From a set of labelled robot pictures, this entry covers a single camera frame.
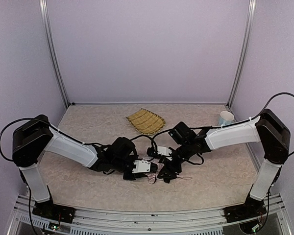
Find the pink folding umbrella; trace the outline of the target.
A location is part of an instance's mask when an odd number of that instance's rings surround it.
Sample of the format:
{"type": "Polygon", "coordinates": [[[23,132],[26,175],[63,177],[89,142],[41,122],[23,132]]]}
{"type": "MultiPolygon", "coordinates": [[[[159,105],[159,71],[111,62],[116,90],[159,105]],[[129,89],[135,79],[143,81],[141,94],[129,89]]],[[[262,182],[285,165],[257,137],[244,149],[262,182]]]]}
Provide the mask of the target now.
{"type": "MultiPolygon", "coordinates": [[[[146,161],[149,161],[149,162],[152,162],[152,163],[155,163],[158,165],[158,171],[156,173],[146,173],[146,177],[147,177],[147,180],[148,180],[148,183],[149,184],[155,184],[157,180],[157,175],[158,173],[161,171],[161,170],[167,170],[165,165],[164,164],[160,164],[158,163],[158,159],[153,159],[152,157],[147,157],[147,158],[143,158],[143,160],[146,160],[146,161]]],[[[192,177],[191,176],[181,176],[180,174],[176,173],[177,174],[177,179],[182,179],[182,180],[191,180],[192,177]]]]}

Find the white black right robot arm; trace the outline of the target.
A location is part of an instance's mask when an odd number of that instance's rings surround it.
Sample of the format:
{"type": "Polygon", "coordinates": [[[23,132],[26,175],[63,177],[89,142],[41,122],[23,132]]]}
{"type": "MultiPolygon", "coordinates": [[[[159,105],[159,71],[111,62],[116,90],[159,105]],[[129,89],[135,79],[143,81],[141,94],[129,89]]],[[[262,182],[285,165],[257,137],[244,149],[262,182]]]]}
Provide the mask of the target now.
{"type": "Polygon", "coordinates": [[[158,147],[156,153],[166,158],[167,168],[175,174],[179,174],[182,163],[188,162],[194,155],[228,146],[259,143],[264,160],[249,197],[261,201],[289,157],[291,132],[278,116],[270,109],[265,109],[256,117],[233,124],[201,127],[198,133],[195,128],[180,122],[169,131],[169,136],[178,144],[178,148],[158,147]]]}

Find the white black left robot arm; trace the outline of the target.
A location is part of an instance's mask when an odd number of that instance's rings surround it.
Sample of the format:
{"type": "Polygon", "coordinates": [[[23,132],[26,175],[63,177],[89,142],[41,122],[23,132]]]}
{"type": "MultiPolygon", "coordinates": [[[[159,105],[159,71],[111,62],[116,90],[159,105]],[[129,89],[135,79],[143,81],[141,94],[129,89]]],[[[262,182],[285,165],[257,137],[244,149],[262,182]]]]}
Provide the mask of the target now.
{"type": "Polygon", "coordinates": [[[103,146],[86,144],[51,125],[45,115],[25,121],[13,132],[12,160],[23,174],[37,203],[51,200],[38,163],[39,157],[45,152],[68,158],[96,172],[120,172],[125,180],[133,180],[137,174],[150,173],[152,170],[151,163],[139,159],[135,144],[125,137],[103,146]]]}

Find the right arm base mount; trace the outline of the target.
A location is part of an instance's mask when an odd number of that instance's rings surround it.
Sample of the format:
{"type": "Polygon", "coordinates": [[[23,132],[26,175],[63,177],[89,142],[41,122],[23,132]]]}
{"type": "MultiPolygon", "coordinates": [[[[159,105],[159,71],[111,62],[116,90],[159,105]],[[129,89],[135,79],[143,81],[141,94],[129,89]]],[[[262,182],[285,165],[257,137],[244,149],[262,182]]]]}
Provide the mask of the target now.
{"type": "Polygon", "coordinates": [[[254,218],[267,213],[264,200],[258,201],[248,195],[242,204],[223,209],[227,223],[254,218]]]}

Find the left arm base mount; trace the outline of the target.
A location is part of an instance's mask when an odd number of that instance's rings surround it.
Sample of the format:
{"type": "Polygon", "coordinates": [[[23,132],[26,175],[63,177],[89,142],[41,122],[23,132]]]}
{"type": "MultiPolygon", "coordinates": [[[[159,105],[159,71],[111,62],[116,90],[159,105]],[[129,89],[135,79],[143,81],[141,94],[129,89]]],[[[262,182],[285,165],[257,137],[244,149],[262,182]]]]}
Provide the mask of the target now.
{"type": "Polygon", "coordinates": [[[49,200],[43,203],[36,202],[32,213],[42,218],[72,224],[75,208],[55,204],[52,200],[49,200]]]}

